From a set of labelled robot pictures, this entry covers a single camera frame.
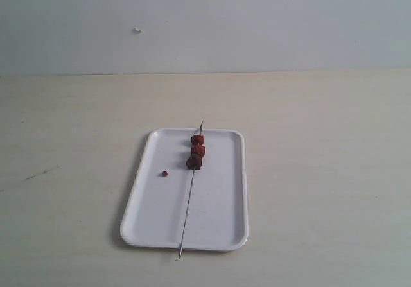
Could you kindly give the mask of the red dried fruit piece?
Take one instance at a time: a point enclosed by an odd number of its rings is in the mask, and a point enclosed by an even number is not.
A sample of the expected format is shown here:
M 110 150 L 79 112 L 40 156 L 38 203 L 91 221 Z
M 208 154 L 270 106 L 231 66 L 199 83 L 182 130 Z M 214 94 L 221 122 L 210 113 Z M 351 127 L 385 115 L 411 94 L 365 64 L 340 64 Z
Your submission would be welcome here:
M 198 154 L 191 154 L 186 161 L 186 167 L 190 170 L 201 170 L 202 157 Z
M 206 154 L 206 148 L 204 145 L 201 144 L 193 145 L 191 147 L 191 154 L 203 157 Z
M 201 134 L 192 135 L 191 144 L 193 146 L 202 146 L 204 144 L 204 136 Z

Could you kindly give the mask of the thin metal skewer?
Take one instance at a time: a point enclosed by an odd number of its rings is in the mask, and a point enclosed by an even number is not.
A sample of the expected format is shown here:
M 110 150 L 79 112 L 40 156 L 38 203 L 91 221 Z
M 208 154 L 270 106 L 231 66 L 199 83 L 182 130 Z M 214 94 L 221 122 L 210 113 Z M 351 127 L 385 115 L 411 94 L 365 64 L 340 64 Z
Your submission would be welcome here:
M 201 123 L 200 123 L 199 132 L 198 132 L 200 135 L 202 135 L 203 125 L 204 125 L 204 120 L 202 119 Z M 189 206 L 190 206 L 191 195 L 192 195 L 192 190 L 193 190 L 193 183 L 194 183 L 195 172 L 196 172 L 195 167 L 193 167 L 192 170 L 193 170 L 193 172 L 192 172 L 192 176 L 191 176 L 191 183 L 190 183 L 190 186 L 189 186 L 189 195 L 188 195 L 188 201 L 187 201 L 187 205 L 186 205 L 186 213 L 185 213 L 184 224 L 183 224 L 183 228 L 182 228 L 182 236 L 181 236 L 181 239 L 180 239 L 179 254 L 178 254 L 178 257 L 176 258 L 176 261 L 181 260 L 182 252 L 183 252 L 184 238 L 185 238 L 185 233 L 186 233 L 186 225 L 187 225 L 188 214 L 189 214 Z

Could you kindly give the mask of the white rectangular plastic tray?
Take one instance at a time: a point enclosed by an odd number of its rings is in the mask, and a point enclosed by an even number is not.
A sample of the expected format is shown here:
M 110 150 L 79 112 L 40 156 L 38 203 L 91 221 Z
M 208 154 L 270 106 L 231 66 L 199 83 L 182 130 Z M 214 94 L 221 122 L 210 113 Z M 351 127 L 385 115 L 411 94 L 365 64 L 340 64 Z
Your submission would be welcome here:
M 179 249 L 193 172 L 186 161 L 197 133 L 196 128 L 160 128 L 148 136 L 121 222 L 125 243 Z M 234 130 L 203 129 L 202 134 L 206 154 L 195 172 L 183 249 L 237 250 L 249 234 L 245 141 Z

